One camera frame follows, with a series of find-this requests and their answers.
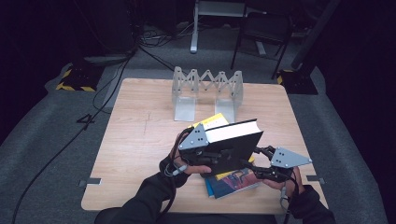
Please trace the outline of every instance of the chair leg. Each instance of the chair leg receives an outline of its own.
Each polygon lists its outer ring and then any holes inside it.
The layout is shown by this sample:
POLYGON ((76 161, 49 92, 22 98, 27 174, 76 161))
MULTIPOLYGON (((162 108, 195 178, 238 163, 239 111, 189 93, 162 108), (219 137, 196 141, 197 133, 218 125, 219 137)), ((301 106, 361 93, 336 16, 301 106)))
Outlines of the chair leg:
POLYGON ((236 52, 238 51, 239 46, 241 46, 241 35, 238 35, 238 38, 236 40, 236 45, 235 45, 235 49, 233 50, 233 60, 231 61, 231 69, 233 70, 233 64, 235 62, 235 57, 236 57, 236 52))
POLYGON ((276 76, 277 69, 279 68, 280 62, 282 61, 283 54, 285 54, 287 46, 288 46, 288 44, 285 44, 283 46, 282 52, 280 53, 279 59, 277 60, 276 67, 275 67, 274 73, 271 76, 271 79, 274 79, 274 77, 276 76))

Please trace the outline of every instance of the metal stand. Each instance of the metal stand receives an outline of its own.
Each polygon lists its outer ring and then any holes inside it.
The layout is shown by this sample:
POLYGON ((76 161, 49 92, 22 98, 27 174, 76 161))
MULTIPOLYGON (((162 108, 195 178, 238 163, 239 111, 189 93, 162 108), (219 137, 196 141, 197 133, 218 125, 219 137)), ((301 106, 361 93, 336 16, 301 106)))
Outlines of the metal stand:
POLYGON ((207 91, 212 86, 217 89, 215 114, 222 113, 228 122, 234 123, 236 111, 243 101, 242 72, 236 71, 228 79, 224 72, 219 72, 216 77, 213 77, 211 72, 206 70, 200 77, 196 69, 191 69, 185 76, 180 67, 175 68, 172 85, 174 120, 194 121, 199 88, 207 91), (204 82, 206 77, 210 79, 208 82, 204 82), (186 88, 190 95, 182 95, 183 89, 186 88))

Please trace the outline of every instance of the robotic hand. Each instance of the robotic hand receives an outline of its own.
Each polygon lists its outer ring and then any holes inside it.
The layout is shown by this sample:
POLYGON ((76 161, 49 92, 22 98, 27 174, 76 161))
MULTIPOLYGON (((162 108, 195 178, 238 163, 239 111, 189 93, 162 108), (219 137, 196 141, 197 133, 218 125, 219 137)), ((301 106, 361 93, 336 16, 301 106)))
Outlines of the robotic hand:
POLYGON ((256 147, 254 153, 264 154, 271 162, 269 168, 254 166, 249 161, 241 160, 242 164, 252 170, 258 179, 270 179, 278 183, 291 178, 293 167, 312 163, 312 160, 289 151, 283 147, 256 147))

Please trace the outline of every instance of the person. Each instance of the person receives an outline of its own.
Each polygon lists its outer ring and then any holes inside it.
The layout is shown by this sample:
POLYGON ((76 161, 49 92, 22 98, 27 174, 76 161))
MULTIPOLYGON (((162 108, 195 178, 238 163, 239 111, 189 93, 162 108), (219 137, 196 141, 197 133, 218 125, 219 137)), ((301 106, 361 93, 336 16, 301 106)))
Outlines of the person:
MULTIPOLYGON (((173 192, 173 186, 181 188, 192 174, 211 173, 211 169, 205 165, 187 165, 180 156, 176 147, 169 155, 160 162, 160 172, 146 178, 136 195, 121 208, 111 210, 112 215, 96 217, 95 224, 130 224, 130 223, 156 223, 161 215, 163 202, 169 200, 173 192), (175 155, 175 164, 179 167, 186 165, 184 172, 174 176, 174 182, 166 173, 168 164, 174 164, 172 156, 175 155)), ((291 198, 289 210, 295 218, 303 220, 304 224, 335 223, 332 211, 328 210, 319 200, 318 193, 309 185, 303 185, 300 170, 294 168, 294 176, 298 184, 299 195, 294 195, 294 182, 288 180, 286 183, 277 183, 272 180, 264 179, 262 182, 273 189, 282 189, 286 185, 286 195, 291 198)))

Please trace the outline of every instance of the wooden table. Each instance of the wooden table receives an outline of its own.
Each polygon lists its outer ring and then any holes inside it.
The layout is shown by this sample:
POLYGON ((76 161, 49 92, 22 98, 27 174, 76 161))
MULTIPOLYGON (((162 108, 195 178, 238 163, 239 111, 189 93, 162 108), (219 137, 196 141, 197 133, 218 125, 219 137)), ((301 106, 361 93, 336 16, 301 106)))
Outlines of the wooden table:
MULTIPOLYGON (((190 122, 174 121, 172 80, 125 78, 106 128, 91 177, 102 178, 101 185, 89 185, 82 199, 85 210, 122 206, 134 197, 142 181, 159 171, 177 134, 190 122)), ((215 113, 215 93, 199 93, 195 122, 215 113)), ((294 117, 288 95, 280 85, 244 83, 244 100, 236 121, 257 119, 264 131, 258 147, 284 147, 309 157, 294 117)), ((259 166, 268 159, 255 154, 259 166)), ((312 164, 300 167, 305 184, 311 184, 327 206, 319 182, 308 182, 316 175, 312 164)), ((208 198, 205 181, 192 175, 181 189, 170 212, 281 214, 280 193, 261 184, 221 199, 208 198)))

